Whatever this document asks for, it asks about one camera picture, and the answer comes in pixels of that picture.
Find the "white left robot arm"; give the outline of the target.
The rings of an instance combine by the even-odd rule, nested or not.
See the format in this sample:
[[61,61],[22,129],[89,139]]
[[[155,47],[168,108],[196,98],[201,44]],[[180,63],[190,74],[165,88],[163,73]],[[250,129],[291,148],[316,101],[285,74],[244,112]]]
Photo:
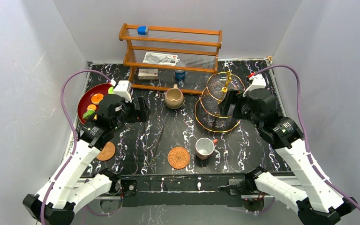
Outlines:
[[110,169],[103,169],[78,188],[75,185],[113,139],[118,125],[147,122],[149,114],[142,96],[128,100],[117,94],[105,95],[75,136],[73,151],[36,194],[25,196],[22,203],[30,215],[43,225],[69,225],[75,214],[98,196],[118,194],[120,176]]

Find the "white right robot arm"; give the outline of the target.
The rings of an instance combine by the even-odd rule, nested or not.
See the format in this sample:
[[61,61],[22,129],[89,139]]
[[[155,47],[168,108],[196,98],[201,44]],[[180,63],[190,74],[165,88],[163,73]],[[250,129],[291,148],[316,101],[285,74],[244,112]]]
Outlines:
[[243,181],[229,184],[228,189],[267,193],[295,211],[305,225],[334,225],[355,210],[353,198],[330,186],[329,178],[307,150],[302,130],[291,118],[279,114],[277,98],[270,91],[229,90],[218,106],[221,114],[226,115],[232,105],[233,117],[255,125],[260,137],[290,166],[301,188],[281,181],[259,166],[246,173]]

